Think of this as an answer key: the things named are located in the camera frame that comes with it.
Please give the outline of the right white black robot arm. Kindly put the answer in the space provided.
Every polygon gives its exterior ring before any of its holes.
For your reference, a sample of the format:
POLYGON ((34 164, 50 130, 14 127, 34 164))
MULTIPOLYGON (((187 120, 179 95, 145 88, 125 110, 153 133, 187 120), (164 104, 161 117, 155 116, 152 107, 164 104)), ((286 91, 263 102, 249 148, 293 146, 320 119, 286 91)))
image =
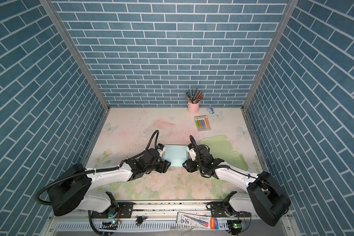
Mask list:
POLYGON ((270 173, 256 174, 236 168, 223 159, 214 158, 206 145, 189 144, 187 152, 189 159, 183 167, 189 173, 198 171, 204 178, 227 181, 248 193, 250 204, 237 193, 227 196, 223 203, 228 211, 255 213, 269 226, 275 226, 288 212, 291 200, 270 173))

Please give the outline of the light blue paper box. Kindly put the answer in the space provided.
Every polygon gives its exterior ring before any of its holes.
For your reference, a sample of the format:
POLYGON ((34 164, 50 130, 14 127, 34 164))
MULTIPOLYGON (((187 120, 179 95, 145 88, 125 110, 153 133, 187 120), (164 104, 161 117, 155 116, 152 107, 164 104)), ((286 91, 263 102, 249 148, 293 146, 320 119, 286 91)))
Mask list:
POLYGON ((184 145, 166 145, 163 159, 171 163, 171 167, 182 167, 188 159, 187 146, 184 145))

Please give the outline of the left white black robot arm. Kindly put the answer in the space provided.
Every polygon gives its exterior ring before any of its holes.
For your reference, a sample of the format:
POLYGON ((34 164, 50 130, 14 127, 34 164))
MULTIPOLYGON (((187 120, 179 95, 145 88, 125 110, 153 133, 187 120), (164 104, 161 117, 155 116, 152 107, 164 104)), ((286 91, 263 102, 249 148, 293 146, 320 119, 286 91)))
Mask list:
POLYGON ((145 150, 138 159, 126 159, 120 166, 84 168, 75 164, 57 180, 40 189, 34 196, 41 205, 51 206, 55 216, 63 216, 74 210, 105 212, 115 210, 117 202, 111 192, 98 194, 92 190, 115 182, 129 182, 152 171, 166 173, 171 163, 163 159, 167 148, 158 144, 145 150))

